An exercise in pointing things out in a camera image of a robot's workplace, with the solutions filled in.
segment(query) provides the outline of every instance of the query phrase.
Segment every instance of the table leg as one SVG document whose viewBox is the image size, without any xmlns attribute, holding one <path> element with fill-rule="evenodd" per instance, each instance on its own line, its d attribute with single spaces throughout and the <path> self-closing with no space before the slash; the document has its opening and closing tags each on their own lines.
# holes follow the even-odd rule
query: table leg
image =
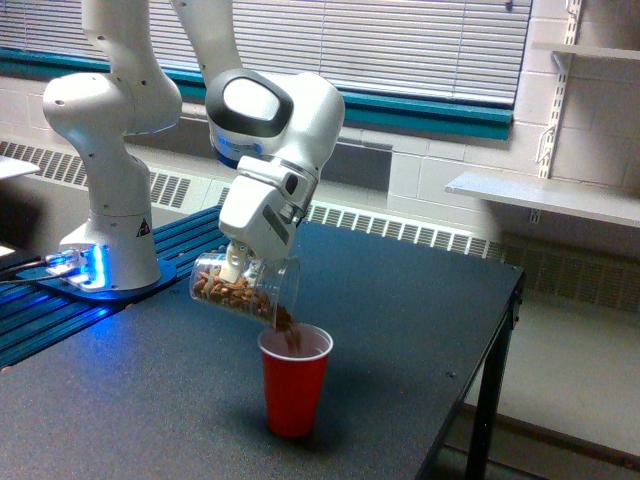
<svg viewBox="0 0 640 480">
<path fill-rule="evenodd" d="M 500 328 L 498 338 L 493 343 L 484 362 L 478 407 L 476 409 L 467 470 L 465 472 L 465 479 L 467 480 L 484 479 L 514 317 L 514 305 L 512 305 Z"/>
</svg>

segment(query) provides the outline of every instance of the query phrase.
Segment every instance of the window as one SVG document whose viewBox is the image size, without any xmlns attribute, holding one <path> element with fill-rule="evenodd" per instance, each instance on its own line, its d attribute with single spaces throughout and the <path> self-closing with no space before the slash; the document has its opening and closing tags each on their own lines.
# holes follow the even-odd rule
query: window
<svg viewBox="0 0 640 480">
<path fill-rule="evenodd" d="M 151 0 L 166 67 L 197 70 L 168 0 Z M 102 59 L 80 0 L 0 0 L 0 47 Z M 531 0 L 235 0 L 243 63 L 314 71 L 346 90 L 513 105 Z"/>
</svg>

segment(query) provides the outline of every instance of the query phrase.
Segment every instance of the shelf bracket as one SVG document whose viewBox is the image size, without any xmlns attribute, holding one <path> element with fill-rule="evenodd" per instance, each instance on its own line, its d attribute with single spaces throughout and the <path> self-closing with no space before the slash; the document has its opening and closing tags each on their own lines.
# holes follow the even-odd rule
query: shelf bracket
<svg viewBox="0 0 640 480">
<path fill-rule="evenodd" d="M 567 32 L 564 38 L 565 45 L 575 45 L 580 27 L 580 14 L 582 12 L 583 0 L 566 0 L 567 12 L 569 12 L 569 21 L 567 23 Z M 567 92 L 567 82 L 569 73 L 571 72 L 571 62 L 573 55 L 562 52 L 552 53 L 553 61 L 558 66 L 558 83 L 556 85 L 555 95 L 551 107 L 551 117 L 547 124 L 547 129 L 540 135 L 538 141 L 538 151 L 536 153 L 536 162 L 538 163 L 538 177 L 551 177 L 551 168 L 556 153 L 556 143 L 558 134 L 560 133 L 560 124 L 562 121 L 562 112 L 564 109 L 564 98 Z"/>
<path fill-rule="evenodd" d="M 560 70 L 560 74 L 568 75 L 569 70 L 571 69 L 571 60 L 573 55 L 564 52 L 551 52 L 551 56 L 553 57 L 553 61 L 558 67 L 558 70 Z"/>
<path fill-rule="evenodd" d="M 540 223 L 540 217 L 542 216 L 542 210 L 532 208 L 529 210 L 529 223 L 537 225 Z"/>
</svg>

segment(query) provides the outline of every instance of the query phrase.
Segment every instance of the red plastic cup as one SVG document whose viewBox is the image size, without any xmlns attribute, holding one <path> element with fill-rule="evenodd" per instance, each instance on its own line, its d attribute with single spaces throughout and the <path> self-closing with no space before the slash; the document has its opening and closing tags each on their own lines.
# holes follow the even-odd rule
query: red plastic cup
<svg viewBox="0 0 640 480">
<path fill-rule="evenodd" d="M 267 425 L 276 435 L 298 438 L 313 429 L 324 372 L 333 348 L 321 328 L 298 324 L 300 351 L 289 353 L 283 333 L 265 330 L 258 338 L 264 368 Z"/>
</svg>

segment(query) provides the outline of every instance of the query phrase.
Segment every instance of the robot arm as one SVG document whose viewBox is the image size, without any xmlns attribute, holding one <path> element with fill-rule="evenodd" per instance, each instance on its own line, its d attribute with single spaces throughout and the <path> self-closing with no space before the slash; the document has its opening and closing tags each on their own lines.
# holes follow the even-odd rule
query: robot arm
<svg viewBox="0 0 640 480">
<path fill-rule="evenodd" d="M 153 55 L 148 0 L 83 0 L 82 25 L 109 57 L 111 73 L 51 81 L 44 113 L 78 150 L 89 186 L 89 221 L 62 240 L 62 249 L 103 248 L 107 274 L 68 281 L 89 291 L 140 288 L 160 277 L 150 232 L 149 170 L 126 151 L 123 136 L 171 127 L 182 101 Z"/>
<path fill-rule="evenodd" d="M 172 0 L 193 44 L 206 87 L 210 140 L 238 169 L 220 212 L 231 239 L 224 280 L 242 258 L 285 258 L 335 147 L 344 119 L 338 90 L 319 75 L 265 78 L 238 68 L 229 0 Z"/>
</svg>

